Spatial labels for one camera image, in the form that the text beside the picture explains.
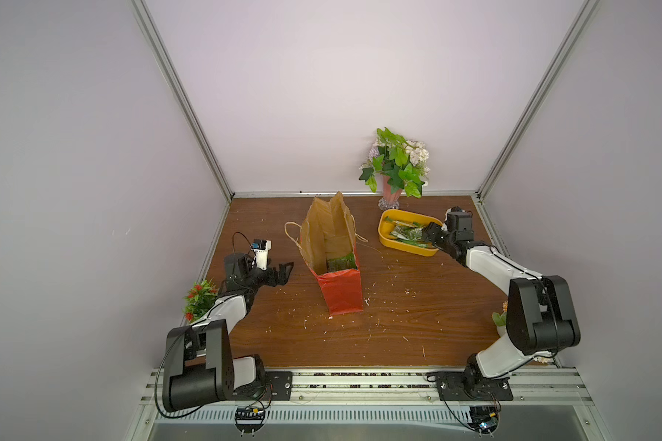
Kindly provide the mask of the green condiment packets pile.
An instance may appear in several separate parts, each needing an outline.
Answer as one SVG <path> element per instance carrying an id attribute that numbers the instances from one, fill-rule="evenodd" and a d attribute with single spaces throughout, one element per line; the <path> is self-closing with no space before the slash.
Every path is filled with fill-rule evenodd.
<path id="1" fill-rule="evenodd" d="M 430 244 L 422 241 L 422 224 L 418 222 L 404 222 L 403 220 L 396 220 L 386 217 L 383 221 L 384 225 L 391 226 L 392 229 L 389 237 L 402 244 L 417 246 L 419 248 L 432 248 Z"/>

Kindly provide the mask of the yellow plastic tray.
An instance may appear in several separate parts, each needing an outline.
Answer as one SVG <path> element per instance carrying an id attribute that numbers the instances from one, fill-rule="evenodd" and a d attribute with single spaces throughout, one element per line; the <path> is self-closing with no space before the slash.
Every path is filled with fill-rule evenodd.
<path id="1" fill-rule="evenodd" d="M 400 209 L 388 209 L 382 214 L 379 222 L 379 240 L 388 248 L 422 257 L 433 257 L 439 249 L 422 237 L 422 230 L 430 224 L 441 227 L 441 222 L 433 217 Z"/>

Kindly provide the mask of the red brown paper bag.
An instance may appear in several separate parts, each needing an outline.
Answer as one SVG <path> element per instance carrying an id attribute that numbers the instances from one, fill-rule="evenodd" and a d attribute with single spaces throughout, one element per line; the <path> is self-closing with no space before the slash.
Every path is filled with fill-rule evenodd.
<path id="1" fill-rule="evenodd" d="M 298 235 L 286 233 L 298 248 L 322 292 L 331 316 L 363 310 L 362 274 L 359 269 L 356 222 L 338 192 L 330 200 L 315 198 L 302 223 L 286 222 L 286 229 L 295 227 Z M 329 258 L 343 257 L 353 252 L 357 269 L 327 273 Z"/>

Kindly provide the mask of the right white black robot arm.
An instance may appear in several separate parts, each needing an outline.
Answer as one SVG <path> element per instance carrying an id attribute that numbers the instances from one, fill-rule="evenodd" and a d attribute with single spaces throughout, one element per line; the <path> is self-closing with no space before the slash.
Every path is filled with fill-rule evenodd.
<path id="1" fill-rule="evenodd" d="M 469 358 L 467 374 L 478 380 L 501 379 L 537 356 L 552 358 L 580 343 L 579 321 L 566 280 L 529 270 L 495 246 L 476 240 L 469 211 L 448 209 L 444 224 L 424 227 L 422 239 L 508 296 L 505 334 Z"/>

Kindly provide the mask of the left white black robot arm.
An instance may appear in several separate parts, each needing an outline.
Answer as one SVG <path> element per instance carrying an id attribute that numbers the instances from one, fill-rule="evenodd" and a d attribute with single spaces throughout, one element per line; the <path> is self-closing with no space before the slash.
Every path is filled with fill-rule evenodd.
<path id="1" fill-rule="evenodd" d="M 167 334 L 154 390 L 160 415 L 182 418 L 207 404 L 270 392 L 261 357 L 235 358 L 230 334 L 250 314 L 259 290 L 286 285 L 293 269 L 293 262 L 261 268 L 244 253 L 224 258 L 225 279 L 211 309 Z"/>

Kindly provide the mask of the small red flower plant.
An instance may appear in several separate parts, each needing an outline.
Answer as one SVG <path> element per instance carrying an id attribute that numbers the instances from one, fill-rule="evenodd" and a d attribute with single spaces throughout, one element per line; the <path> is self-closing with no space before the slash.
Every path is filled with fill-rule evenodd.
<path id="1" fill-rule="evenodd" d="M 193 323 L 197 319 L 202 318 L 215 304 L 218 298 L 218 288 L 214 283 L 209 280 L 204 280 L 200 283 L 195 283 L 188 295 L 185 297 L 187 301 L 183 310 L 185 320 L 188 323 Z"/>

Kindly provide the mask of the pink vase green plant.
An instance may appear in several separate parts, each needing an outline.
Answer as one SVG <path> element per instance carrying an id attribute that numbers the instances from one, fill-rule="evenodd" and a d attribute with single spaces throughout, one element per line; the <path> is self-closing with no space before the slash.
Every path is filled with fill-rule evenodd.
<path id="1" fill-rule="evenodd" d="M 378 203 L 381 211 L 398 209 L 402 195 L 422 198 L 430 173 L 428 158 L 430 153 L 422 141 L 379 128 L 367 160 L 360 167 L 359 180 L 371 192 L 382 191 Z"/>

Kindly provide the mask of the orange white flower pot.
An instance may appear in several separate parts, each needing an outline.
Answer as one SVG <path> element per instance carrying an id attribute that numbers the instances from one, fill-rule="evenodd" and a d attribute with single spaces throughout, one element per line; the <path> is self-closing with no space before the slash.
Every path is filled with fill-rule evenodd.
<path id="1" fill-rule="evenodd" d="M 502 312 L 493 312 L 492 320 L 496 326 L 496 331 L 499 336 L 505 336 L 507 334 L 507 315 L 508 315 L 509 303 L 504 301 L 502 304 Z"/>

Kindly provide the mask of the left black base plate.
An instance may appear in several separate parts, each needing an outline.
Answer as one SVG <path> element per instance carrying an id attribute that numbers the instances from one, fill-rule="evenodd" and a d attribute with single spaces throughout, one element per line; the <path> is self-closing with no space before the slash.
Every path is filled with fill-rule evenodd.
<path id="1" fill-rule="evenodd" d="M 237 387 L 232 401 L 289 401 L 292 396 L 293 374 L 288 370 L 267 371 L 261 379 Z"/>

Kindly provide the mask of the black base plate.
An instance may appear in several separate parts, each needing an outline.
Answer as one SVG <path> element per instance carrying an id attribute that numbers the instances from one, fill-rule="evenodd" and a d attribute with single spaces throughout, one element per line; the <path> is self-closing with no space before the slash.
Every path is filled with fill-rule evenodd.
<path id="1" fill-rule="evenodd" d="M 293 374 L 288 370 L 267 371 L 261 379 L 237 387 L 232 401 L 289 401 L 292 396 Z"/>
<path id="2" fill-rule="evenodd" d="M 451 402 L 510 402 L 514 395 L 507 379 L 486 379 L 465 372 L 434 374 L 439 398 Z"/>

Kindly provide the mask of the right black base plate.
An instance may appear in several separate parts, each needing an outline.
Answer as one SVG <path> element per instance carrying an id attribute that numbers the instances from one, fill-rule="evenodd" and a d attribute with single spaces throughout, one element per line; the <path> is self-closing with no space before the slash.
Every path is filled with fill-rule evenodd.
<path id="1" fill-rule="evenodd" d="M 514 395 L 507 379 L 486 379 L 465 372 L 434 374 L 439 398 L 451 402 L 510 402 Z"/>

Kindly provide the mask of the aluminium rail frame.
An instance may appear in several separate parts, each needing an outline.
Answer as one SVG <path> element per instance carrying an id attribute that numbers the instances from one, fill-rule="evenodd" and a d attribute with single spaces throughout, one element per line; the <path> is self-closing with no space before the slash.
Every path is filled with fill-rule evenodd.
<path id="1" fill-rule="evenodd" d="M 266 394 L 158 413 L 151 376 L 129 440 L 608 440 L 576 369 L 524 367 L 512 396 L 452 399 L 440 367 L 284 367 Z"/>

